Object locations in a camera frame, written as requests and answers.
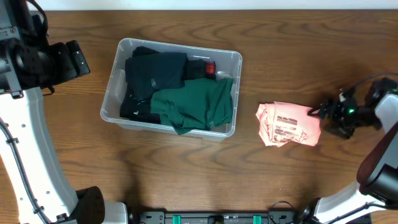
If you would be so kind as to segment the pink printed t-shirt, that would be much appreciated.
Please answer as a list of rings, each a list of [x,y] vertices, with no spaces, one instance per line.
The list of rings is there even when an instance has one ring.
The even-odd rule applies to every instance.
[[[275,101],[260,104],[256,118],[259,135],[266,146],[288,142],[315,146],[321,135],[320,120],[308,115],[310,107]]]

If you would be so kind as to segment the dark navy garment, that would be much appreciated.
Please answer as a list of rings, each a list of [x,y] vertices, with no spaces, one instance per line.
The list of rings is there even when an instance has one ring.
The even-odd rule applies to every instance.
[[[126,81],[138,100],[164,89],[178,89],[183,81],[186,53],[161,52],[131,57],[125,62]]]

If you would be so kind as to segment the green garment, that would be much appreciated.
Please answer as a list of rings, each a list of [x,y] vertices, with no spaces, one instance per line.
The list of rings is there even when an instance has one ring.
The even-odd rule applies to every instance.
[[[155,92],[150,112],[179,135],[194,129],[209,131],[233,121],[233,82],[232,78],[186,80],[182,88]]]

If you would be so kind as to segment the red plaid garment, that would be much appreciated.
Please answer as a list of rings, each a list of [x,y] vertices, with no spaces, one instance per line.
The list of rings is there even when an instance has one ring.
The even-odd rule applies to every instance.
[[[207,75],[214,75],[216,73],[215,62],[205,62],[205,72]]]

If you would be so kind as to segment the clear plastic storage bin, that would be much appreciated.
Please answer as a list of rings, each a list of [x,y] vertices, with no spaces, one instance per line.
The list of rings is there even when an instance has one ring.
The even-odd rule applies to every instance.
[[[233,100],[233,120],[228,124],[214,127],[209,131],[194,129],[188,132],[186,136],[222,141],[234,134],[236,129],[239,87],[243,64],[243,58],[239,52],[233,50],[210,49],[132,38],[122,39],[118,44],[108,87],[106,89],[103,104],[100,109],[100,115],[104,121],[117,124],[124,129],[135,129],[139,131],[146,130],[169,134],[176,133],[171,126],[131,121],[119,116],[120,107],[124,100],[127,89],[127,82],[125,79],[125,61],[132,56],[133,50],[135,50],[137,47],[148,47],[158,52],[183,52],[187,54],[188,59],[190,60],[202,59],[208,62],[216,63],[217,79],[233,79],[233,86],[231,88],[231,97]]]

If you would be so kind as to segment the large black garment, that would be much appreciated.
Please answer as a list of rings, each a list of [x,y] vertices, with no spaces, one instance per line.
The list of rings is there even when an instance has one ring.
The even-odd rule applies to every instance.
[[[137,47],[132,52],[132,57],[139,57],[144,55],[159,54],[158,51],[147,48],[147,47]],[[184,66],[183,79],[184,80],[194,80],[198,78],[213,78],[214,75],[207,75],[205,72],[205,62],[202,59],[199,60],[187,60]]]

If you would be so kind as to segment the black garment with tag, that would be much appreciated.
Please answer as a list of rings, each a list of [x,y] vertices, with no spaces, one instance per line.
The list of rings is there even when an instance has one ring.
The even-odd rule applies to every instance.
[[[160,124],[160,116],[150,112],[150,100],[138,100],[132,88],[127,87],[119,115],[132,121]]]

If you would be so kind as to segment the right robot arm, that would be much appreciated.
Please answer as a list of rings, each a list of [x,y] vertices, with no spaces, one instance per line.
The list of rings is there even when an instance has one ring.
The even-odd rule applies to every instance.
[[[373,81],[365,104],[357,105],[356,87],[341,91],[308,112],[327,118],[325,129],[349,139],[356,128],[373,126],[385,135],[361,163],[356,180],[338,193],[318,198],[296,215],[294,223],[366,223],[380,210],[397,210],[397,82],[384,77]]]

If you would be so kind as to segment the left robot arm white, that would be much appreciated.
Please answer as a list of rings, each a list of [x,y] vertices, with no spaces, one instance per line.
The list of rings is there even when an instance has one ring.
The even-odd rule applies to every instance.
[[[127,223],[121,202],[69,184],[47,129],[43,89],[90,72],[77,41],[49,44],[35,1],[1,0],[1,158],[21,223]]]

